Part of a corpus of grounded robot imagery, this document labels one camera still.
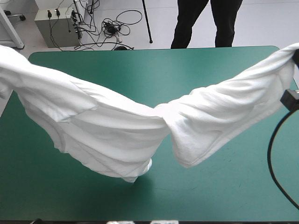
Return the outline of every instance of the gray box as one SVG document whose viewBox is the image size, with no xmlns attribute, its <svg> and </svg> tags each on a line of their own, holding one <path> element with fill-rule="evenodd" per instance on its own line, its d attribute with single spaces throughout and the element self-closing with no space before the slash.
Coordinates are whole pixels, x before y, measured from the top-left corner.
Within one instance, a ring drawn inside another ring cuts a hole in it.
<svg viewBox="0 0 299 224">
<path fill-rule="evenodd" d="M 48 18 L 48 10 L 52 13 L 50 19 Z M 78 46 L 80 43 L 78 33 L 76 32 L 77 25 L 74 25 L 71 16 L 73 8 L 59 8 L 59 17 L 54 8 L 49 8 L 48 10 L 38 10 L 35 18 L 35 23 L 47 46 L 55 48 L 54 43 L 59 47 Z M 52 40 L 50 37 L 50 27 L 52 28 Z"/>
</svg>

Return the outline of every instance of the person's leg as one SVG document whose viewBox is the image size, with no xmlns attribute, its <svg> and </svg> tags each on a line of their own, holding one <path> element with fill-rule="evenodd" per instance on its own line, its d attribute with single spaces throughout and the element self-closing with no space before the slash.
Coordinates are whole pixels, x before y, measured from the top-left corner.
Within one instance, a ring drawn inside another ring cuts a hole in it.
<svg viewBox="0 0 299 224">
<path fill-rule="evenodd" d="M 231 47 L 235 36 L 235 19 L 242 0 L 211 0 L 217 27 L 215 47 Z"/>
<path fill-rule="evenodd" d="M 178 23 L 171 48 L 187 48 L 192 35 L 192 27 L 208 0 L 178 0 Z"/>
</svg>

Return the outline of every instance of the black clamp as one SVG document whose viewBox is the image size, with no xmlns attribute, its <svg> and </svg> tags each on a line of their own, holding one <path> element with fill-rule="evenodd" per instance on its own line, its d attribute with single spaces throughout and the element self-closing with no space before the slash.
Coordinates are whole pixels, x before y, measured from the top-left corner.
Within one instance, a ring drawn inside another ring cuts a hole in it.
<svg viewBox="0 0 299 224">
<path fill-rule="evenodd" d="M 299 68 L 299 49 L 295 51 L 293 57 L 293 61 Z M 289 110 L 299 110 L 299 91 L 294 90 L 285 90 L 280 102 Z"/>
</svg>

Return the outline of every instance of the white towel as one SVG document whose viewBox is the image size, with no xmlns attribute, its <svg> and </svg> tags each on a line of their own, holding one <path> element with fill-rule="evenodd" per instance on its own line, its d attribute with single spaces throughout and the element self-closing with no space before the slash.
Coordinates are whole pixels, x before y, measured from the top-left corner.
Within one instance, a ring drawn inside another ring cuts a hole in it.
<svg viewBox="0 0 299 224">
<path fill-rule="evenodd" d="M 100 174 L 134 182 L 149 170 L 169 133 L 179 163 L 191 167 L 277 111 L 293 77 L 296 49 L 299 43 L 230 80 L 150 108 L 103 86 L 32 65 L 0 46 L 0 97 L 15 90 L 55 148 Z"/>
</svg>

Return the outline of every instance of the black pole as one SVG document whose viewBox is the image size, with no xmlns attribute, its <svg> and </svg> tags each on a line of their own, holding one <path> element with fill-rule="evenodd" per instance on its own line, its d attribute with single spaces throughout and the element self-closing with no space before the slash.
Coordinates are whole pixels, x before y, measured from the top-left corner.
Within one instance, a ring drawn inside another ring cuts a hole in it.
<svg viewBox="0 0 299 224">
<path fill-rule="evenodd" d="M 144 9 L 144 15 L 145 15 L 145 20 L 146 20 L 146 25 L 148 26 L 149 42 L 150 42 L 150 43 L 153 43 L 153 40 L 151 39 L 149 19 L 148 19 L 148 14 L 147 14 L 147 12 L 146 12 L 146 7 L 145 7 L 144 0 L 142 0 L 142 4 L 143 4 L 143 9 Z"/>
</svg>

